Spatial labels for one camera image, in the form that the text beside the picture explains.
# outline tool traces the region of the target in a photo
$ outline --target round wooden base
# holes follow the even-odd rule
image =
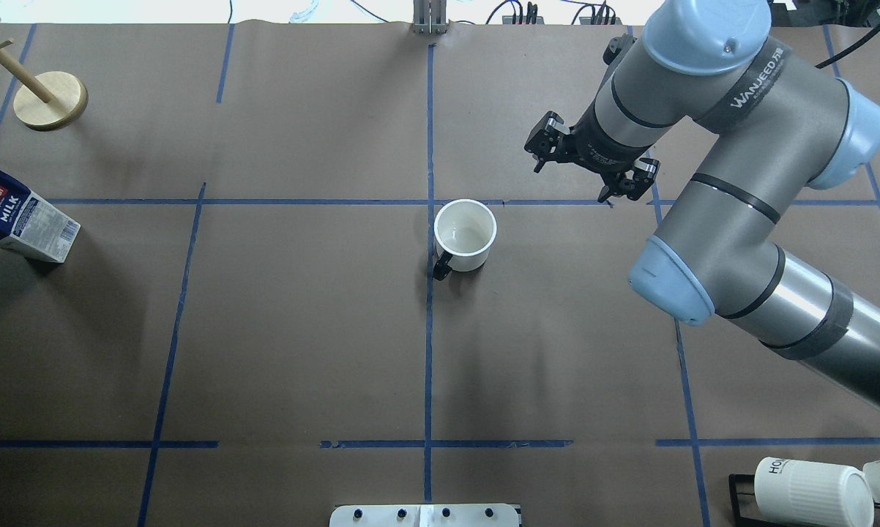
[[[36,76],[56,97],[46,103],[27,86],[14,96],[14,113],[33,130],[56,130],[81,116],[89,102],[89,93],[82,81],[65,71],[48,71]]]

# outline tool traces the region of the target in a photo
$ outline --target black mug handle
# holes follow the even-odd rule
[[[443,256],[437,258],[437,262],[433,265],[433,279],[440,280],[446,279],[447,274],[452,271],[452,267],[450,267],[450,259],[453,258],[453,253],[443,253]]]

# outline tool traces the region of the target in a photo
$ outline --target wooden peg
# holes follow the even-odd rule
[[[0,64],[23,86],[14,97],[14,113],[33,130],[56,130],[81,116],[89,102],[82,81],[64,71],[48,71],[34,76],[0,43]]]

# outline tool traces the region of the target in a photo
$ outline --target cable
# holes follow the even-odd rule
[[[359,2],[356,2],[356,0],[349,0],[349,2],[351,2],[352,4],[356,4],[356,7],[359,7],[360,10],[363,10],[363,11],[365,11],[367,14],[370,14],[370,15],[372,15],[373,17],[376,17],[376,19],[379,19],[379,20],[382,20],[382,21],[387,21],[387,20],[381,18],[379,15],[372,13],[372,11],[365,9],[365,6],[362,6],[362,4],[360,4]]]
[[[504,7],[505,4],[511,4],[511,10],[512,10],[511,23],[518,23],[518,21],[520,21],[521,19],[524,18],[524,7],[521,6],[521,3],[518,0],[504,0],[504,2],[502,2],[501,4],[498,4],[498,6],[496,6],[496,9],[494,9],[493,12],[489,13],[489,18],[486,19],[487,24],[493,20],[493,16],[496,16],[496,11],[498,11],[502,7]],[[518,13],[517,14],[515,13],[515,4],[518,4]]]
[[[606,26],[606,24],[604,24],[603,21],[610,20],[610,10],[608,10],[607,7],[608,6],[607,6],[606,2],[603,2],[600,5],[600,10],[597,11],[597,16],[594,17],[595,20],[590,20],[590,23],[594,24],[594,26]]]
[[[571,4],[580,4],[580,2],[571,2]],[[583,4],[583,6],[577,10],[577,14],[574,14],[573,18],[570,19],[571,26],[573,26],[574,22],[577,21],[577,17],[580,16],[580,13],[583,13],[583,10],[587,9],[587,7],[592,11],[590,18],[595,19],[597,17],[597,6],[595,6],[595,4]]]
[[[876,27],[869,30],[869,33],[864,34],[864,36],[862,36],[862,39],[859,39],[856,42],[853,42],[851,47],[848,47],[844,51],[841,51],[840,53],[835,54],[835,56],[832,56],[831,58],[825,60],[824,62],[818,64],[818,66],[815,66],[815,67],[817,67],[817,69],[820,70],[820,69],[822,69],[822,67],[828,67],[830,64],[834,64],[836,61],[841,60],[845,56],[848,56],[849,54],[853,53],[853,51],[859,49],[860,46],[867,43],[870,39],[872,39],[872,37],[876,36],[876,33],[879,33],[879,32],[880,32],[880,21],[878,24],[876,24]]]

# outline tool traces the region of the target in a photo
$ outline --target ur robot arm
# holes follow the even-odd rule
[[[769,37],[765,0],[665,0],[638,40],[610,44],[583,117],[549,111],[525,149],[598,173],[600,200],[638,200],[641,157],[689,116],[719,139],[628,275],[691,326],[712,314],[880,409],[880,308],[768,241],[805,186],[829,189],[880,146],[880,107]]]

